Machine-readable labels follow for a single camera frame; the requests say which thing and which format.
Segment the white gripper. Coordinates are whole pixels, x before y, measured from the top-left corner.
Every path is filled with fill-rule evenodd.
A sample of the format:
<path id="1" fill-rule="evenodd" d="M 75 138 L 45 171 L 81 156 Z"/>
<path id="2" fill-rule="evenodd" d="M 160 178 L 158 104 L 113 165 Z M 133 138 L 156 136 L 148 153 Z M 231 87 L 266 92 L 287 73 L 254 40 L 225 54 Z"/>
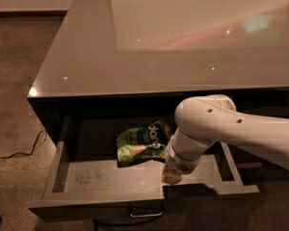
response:
<path id="1" fill-rule="evenodd" d="M 199 164 L 199 143 L 185 135 L 173 135 L 168 142 L 161 181 L 176 185 L 181 175 L 191 174 Z"/>

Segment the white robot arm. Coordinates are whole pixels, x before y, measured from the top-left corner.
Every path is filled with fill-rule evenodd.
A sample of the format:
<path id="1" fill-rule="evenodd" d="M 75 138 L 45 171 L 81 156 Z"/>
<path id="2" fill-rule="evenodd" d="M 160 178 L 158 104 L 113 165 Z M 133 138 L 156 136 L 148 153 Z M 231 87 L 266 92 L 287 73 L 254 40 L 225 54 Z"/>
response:
<path id="1" fill-rule="evenodd" d="M 289 170 L 289 118 L 239 113 L 226 95 L 190 97 L 175 109 L 177 128 L 166 148 L 162 181 L 175 185 L 193 173 L 214 143 L 236 146 Z"/>

